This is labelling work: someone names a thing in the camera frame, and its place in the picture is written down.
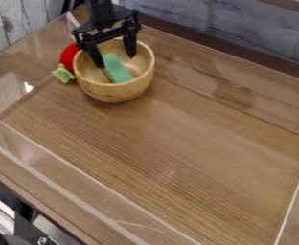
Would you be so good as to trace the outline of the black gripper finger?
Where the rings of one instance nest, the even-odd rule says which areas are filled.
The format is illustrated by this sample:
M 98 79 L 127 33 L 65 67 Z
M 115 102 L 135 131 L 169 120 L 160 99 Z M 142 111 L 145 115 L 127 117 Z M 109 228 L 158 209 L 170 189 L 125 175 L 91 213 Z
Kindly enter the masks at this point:
M 137 32 L 135 30 L 127 30 L 123 37 L 126 52 L 130 58 L 135 57 L 137 54 Z
M 86 42 L 86 50 L 99 68 L 105 68 L 105 59 L 103 55 L 95 40 L 90 40 Z

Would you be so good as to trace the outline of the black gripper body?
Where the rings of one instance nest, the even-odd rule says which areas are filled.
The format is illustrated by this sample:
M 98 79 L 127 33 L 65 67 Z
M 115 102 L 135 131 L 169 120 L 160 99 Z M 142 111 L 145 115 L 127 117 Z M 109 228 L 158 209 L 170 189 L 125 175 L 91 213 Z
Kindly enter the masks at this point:
M 89 7 L 90 20 L 74 29 L 75 43 L 79 49 L 86 50 L 86 42 L 95 40 L 98 44 L 117 37 L 125 37 L 127 30 L 142 29 L 139 10 L 119 6 Z

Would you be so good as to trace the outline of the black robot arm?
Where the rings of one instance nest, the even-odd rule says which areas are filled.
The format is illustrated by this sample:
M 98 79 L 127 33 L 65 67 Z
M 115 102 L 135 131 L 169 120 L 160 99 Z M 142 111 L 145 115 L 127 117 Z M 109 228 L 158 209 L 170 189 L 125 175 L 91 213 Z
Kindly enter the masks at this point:
M 142 29 L 139 10 L 115 7 L 113 0 L 86 0 L 90 20 L 73 30 L 77 47 L 86 51 L 98 67 L 105 68 L 99 45 L 122 37 L 130 58 L 137 55 L 137 35 Z

